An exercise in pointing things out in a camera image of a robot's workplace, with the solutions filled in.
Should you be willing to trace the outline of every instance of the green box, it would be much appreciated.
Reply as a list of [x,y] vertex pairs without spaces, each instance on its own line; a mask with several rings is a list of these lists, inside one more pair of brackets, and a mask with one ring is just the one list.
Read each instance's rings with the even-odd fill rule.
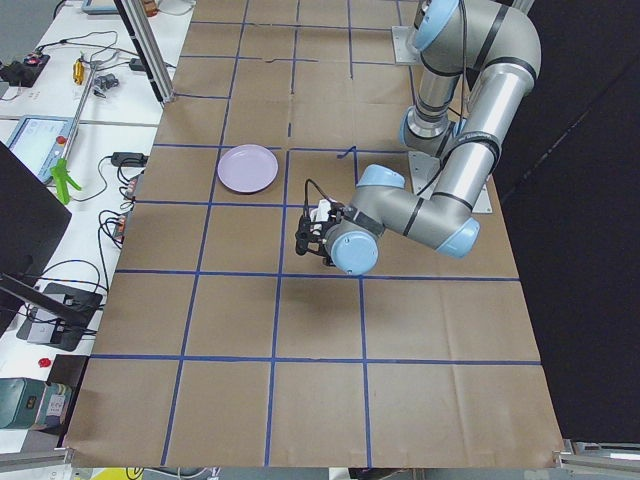
[[71,387],[31,378],[0,378],[0,429],[42,430],[64,423]]

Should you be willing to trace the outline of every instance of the pink plate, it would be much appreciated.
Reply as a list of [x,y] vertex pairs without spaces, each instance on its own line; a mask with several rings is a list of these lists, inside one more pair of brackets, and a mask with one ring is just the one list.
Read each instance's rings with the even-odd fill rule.
[[240,193],[255,193],[267,188],[277,174],[278,160],[260,145],[232,148],[218,164],[220,181]]

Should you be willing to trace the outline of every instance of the green clamp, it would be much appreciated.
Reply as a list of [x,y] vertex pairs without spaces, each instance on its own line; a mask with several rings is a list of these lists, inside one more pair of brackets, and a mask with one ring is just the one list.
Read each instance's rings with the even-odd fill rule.
[[69,176],[69,171],[67,170],[67,161],[64,158],[58,160],[58,163],[55,166],[51,167],[51,176],[53,177],[53,182],[56,186],[56,193],[58,194],[58,199],[62,202],[63,205],[67,205],[71,197],[69,196],[69,187],[67,184],[70,184],[76,190],[82,190],[82,187],[73,181],[73,178]]

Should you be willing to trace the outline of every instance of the cardboard surface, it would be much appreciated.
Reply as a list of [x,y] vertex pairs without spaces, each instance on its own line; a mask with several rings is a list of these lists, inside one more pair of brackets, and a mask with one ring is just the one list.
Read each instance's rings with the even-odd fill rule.
[[[464,260],[391,232],[363,278],[294,252],[306,178],[343,202],[367,165],[408,178],[396,134],[421,72],[393,65],[389,27],[415,8],[198,2],[66,439],[79,465],[551,464],[492,182]],[[215,176],[246,143],[279,165],[254,195]]]

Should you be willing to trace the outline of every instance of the black curtain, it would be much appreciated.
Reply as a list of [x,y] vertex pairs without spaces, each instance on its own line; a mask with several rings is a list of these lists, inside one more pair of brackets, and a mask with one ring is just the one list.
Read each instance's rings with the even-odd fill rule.
[[565,438],[640,441],[640,2],[535,2],[495,172]]

